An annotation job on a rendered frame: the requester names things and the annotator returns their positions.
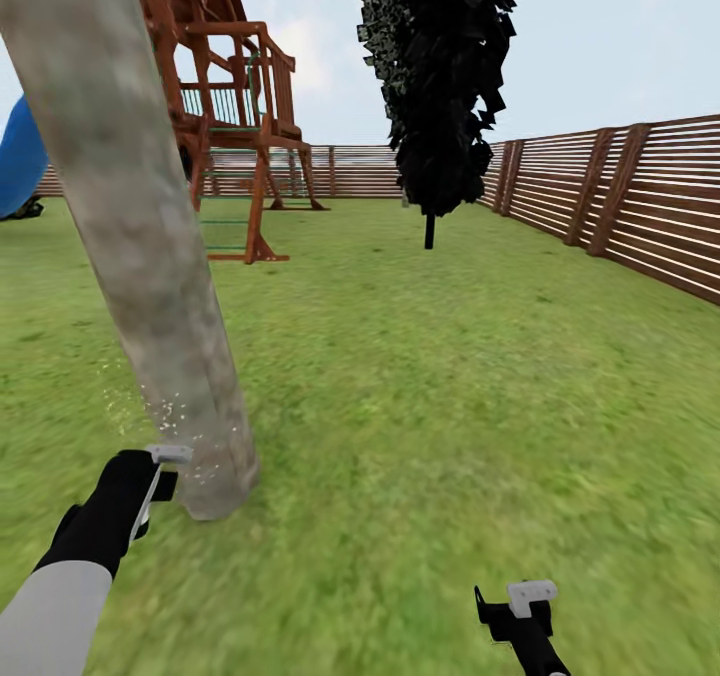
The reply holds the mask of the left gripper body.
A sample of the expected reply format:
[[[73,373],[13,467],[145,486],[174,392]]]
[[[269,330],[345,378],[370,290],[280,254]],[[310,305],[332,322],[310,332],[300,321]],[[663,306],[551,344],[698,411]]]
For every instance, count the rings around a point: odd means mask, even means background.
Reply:
[[[163,471],[159,474],[159,481],[153,493],[151,502],[169,501],[177,489],[179,473],[177,471]]]

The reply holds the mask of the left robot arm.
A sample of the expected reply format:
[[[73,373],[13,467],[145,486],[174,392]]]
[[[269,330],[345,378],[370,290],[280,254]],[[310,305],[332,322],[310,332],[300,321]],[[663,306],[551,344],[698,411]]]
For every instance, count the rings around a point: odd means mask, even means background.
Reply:
[[[109,459],[98,487],[61,519],[51,547],[0,614],[0,676],[81,676],[119,560],[150,502],[169,501],[187,445],[147,445]]]

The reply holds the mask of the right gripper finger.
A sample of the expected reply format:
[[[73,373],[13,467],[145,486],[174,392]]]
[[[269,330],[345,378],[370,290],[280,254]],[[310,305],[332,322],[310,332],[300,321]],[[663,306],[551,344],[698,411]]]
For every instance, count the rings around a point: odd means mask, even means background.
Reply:
[[[479,609],[479,619],[481,620],[481,623],[490,625],[490,622],[488,622],[488,618],[486,618],[486,616],[488,616],[488,614],[486,614],[486,610],[488,610],[488,608],[490,608],[490,606],[496,606],[496,605],[486,604],[485,600],[481,596],[478,596],[478,599],[476,601],[477,601],[477,607]]]

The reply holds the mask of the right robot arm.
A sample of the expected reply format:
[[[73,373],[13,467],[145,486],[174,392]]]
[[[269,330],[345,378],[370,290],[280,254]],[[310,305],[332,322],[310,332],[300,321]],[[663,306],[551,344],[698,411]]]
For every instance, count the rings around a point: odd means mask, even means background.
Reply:
[[[571,676],[548,642],[553,635],[548,603],[557,597],[550,579],[507,585],[511,602],[486,604],[478,596],[482,624],[489,625],[493,641],[511,641],[526,676]]]

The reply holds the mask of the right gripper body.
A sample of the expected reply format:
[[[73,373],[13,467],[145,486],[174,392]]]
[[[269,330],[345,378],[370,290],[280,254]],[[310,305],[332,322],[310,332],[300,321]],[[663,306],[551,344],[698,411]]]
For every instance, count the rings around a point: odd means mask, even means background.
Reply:
[[[493,641],[511,641],[515,651],[519,652],[529,639],[548,641],[553,635],[550,609],[545,601],[533,601],[530,604],[530,619],[517,619],[508,603],[494,605],[486,610]]]

